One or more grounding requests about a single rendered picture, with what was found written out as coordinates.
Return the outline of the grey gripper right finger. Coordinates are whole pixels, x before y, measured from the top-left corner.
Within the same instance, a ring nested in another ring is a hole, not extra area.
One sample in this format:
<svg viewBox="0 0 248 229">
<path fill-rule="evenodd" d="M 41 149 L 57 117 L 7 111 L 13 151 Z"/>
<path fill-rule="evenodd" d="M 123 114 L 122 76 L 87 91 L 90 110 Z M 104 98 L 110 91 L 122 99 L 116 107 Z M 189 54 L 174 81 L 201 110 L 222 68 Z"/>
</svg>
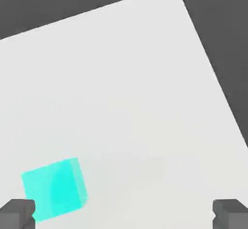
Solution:
<svg viewBox="0 0 248 229">
<path fill-rule="evenodd" d="M 213 201 L 213 229 L 248 229 L 248 208 L 237 199 Z"/>
</svg>

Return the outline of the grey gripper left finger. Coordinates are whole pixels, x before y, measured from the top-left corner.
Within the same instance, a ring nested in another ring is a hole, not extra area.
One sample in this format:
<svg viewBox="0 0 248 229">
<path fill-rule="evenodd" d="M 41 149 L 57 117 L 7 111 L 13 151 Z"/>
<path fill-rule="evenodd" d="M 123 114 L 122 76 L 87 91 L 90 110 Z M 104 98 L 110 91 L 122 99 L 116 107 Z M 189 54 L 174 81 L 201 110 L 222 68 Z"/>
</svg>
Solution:
<svg viewBox="0 0 248 229">
<path fill-rule="evenodd" d="M 0 229 L 35 229 L 35 201 L 11 199 L 0 208 Z"/>
</svg>

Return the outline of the small cyan cube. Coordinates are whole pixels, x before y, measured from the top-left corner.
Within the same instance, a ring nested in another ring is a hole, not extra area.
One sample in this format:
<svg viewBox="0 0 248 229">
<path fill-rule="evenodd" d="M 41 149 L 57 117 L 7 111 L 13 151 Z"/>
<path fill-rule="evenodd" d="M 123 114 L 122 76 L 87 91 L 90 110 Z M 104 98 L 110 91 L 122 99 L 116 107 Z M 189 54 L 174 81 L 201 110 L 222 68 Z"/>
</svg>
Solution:
<svg viewBox="0 0 248 229">
<path fill-rule="evenodd" d="M 24 172 L 21 178 L 26 198 L 35 201 L 36 222 L 81 209 L 89 198 L 78 158 Z"/>
</svg>

